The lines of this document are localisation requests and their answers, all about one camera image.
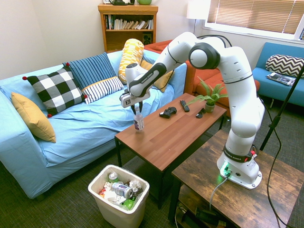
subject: game controller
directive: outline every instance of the game controller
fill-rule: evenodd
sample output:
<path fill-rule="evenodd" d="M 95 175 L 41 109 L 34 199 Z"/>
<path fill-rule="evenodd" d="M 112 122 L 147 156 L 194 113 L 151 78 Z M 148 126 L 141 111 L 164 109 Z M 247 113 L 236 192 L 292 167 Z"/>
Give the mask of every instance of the game controller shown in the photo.
<path fill-rule="evenodd" d="M 175 107 L 169 107 L 164 112 L 160 113 L 160 117 L 169 119 L 172 114 L 176 114 L 176 113 L 177 113 L 177 110 Z"/>

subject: table leg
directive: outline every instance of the table leg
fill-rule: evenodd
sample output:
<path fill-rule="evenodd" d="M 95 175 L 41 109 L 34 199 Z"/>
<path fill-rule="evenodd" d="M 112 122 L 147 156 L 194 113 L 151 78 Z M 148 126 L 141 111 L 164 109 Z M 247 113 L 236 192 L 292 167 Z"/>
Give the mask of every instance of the table leg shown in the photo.
<path fill-rule="evenodd" d="M 173 178 L 173 187 L 172 187 L 172 195 L 171 195 L 171 201 L 170 201 L 170 208 L 169 208 L 169 214 L 168 214 L 168 220 L 170 222 L 174 222 L 175 212 L 177 203 L 179 200 L 181 190 L 181 182 L 177 178 Z"/>
<path fill-rule="evenodd" d="M 163 177 L 164 177 L 164 172 L 161 172 L 161 179 L 160 179 L 160 184 L 159 184 L 159 189 L 158 189 L 158 210 L 162 208 L 162 187 L 163 187 Z"/>
<path fill-rule="evenodd" d="M 119 140 L 116 137 L 114 137 L 114 139 L 115 139 L 115 145 L 117 151 L 118 166 L 122 167 L 122 158 L 120 156 Z"/>
<path fill-rule="evenodd" d="M 223 114 L 223 116 L 222 116 L 222 119 L 221 119 L 221 121 L 220 121 L 220 125 L 219 125 L 219 129 L 218 129 L 218 130 L 222 129 L 222 126 L 223 126 L 223 123 L 224 123 L 225 118 L 226 118 L 226 113 Z"/>

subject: black and white checkered pillow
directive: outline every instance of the black and white checkered pillow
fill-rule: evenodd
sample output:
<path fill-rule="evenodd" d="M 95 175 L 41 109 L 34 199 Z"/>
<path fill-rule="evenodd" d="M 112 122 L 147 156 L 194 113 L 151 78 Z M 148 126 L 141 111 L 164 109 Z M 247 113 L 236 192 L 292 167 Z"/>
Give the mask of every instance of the black and white checkered pillow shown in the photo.
<path fill-rule="evenodd" d="M 63 67 L 49 75 L 30 76 L 24 78 L 26 79 L 47 107 L 48 117 L 84 101 L 69 67 Z"/>

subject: aluminum can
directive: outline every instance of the aluminum can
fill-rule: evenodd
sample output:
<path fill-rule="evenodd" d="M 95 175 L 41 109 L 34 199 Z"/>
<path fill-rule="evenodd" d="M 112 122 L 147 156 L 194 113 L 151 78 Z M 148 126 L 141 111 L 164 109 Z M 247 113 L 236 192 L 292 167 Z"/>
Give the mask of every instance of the aluminum can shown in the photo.
<path fill-rule="evenodd" d="M 114 182 L 118 182 L 118 181 L 119 181 L 119 179 L 118 179 L 117 173 L 111 172 L 109 174 L 109 182 L 114 183 Z"/>
<path fill-rule="evenodd" d="M 133 190 L 130 187 L 125 186 L 121 183 L 113 183 L 111 186 L 111 190 L 116 192 L 116 194 L 125 197 L 126 199 L 131 198 L 131 196 L 133 195 Z"/>

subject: gray carpet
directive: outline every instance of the gray carpet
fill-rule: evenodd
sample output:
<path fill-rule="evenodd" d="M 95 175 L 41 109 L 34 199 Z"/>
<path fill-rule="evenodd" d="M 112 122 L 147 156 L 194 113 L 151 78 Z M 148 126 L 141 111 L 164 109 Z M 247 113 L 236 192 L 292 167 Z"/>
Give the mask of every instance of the gray carpet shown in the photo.
<path fill-rule="evenodd" d="M 282 102 L 275 101 L 271 110 L 273 117 L 279 111 Z M 288 104 L 282 119 L 277 126 L 283 147 L 278 159 L 304 171 L 302 149 L 304 147 L 304 109 Z M 257 133 L 255 145 L 259 148 L 269 130 L 269 117 L 265 113 L 261 129 Z M 214 134 L 219 127 L 216 123 L 209 129 Z M 226 122 L 223 130 L 228 132 L 230 122 Z M 275 156 L 278 141 L 273 133 L 264 152 Z M 123 164 L 134 155 L 127 149 L 122 151 Z M 109 152 L 95 162 L 82 168 L 57 183 L 46 192 L 43 201 L 28 199 L 15 179 L 0 163 L 0 227 L 8 228 L 112 228 L 102 217 L 94 198 L 87 190 L 90 181 L 108 164 L 118 165 L 115 152 Z M 170 191 L 164 199 L 161 210 L 157 209 L 157 201 L 149 195 L 141 228 L 174 228 L 174 224 L 167 220 L 170 204 Z M 304 227 L 304 191 L 301 190 L 289 225 Z"/>

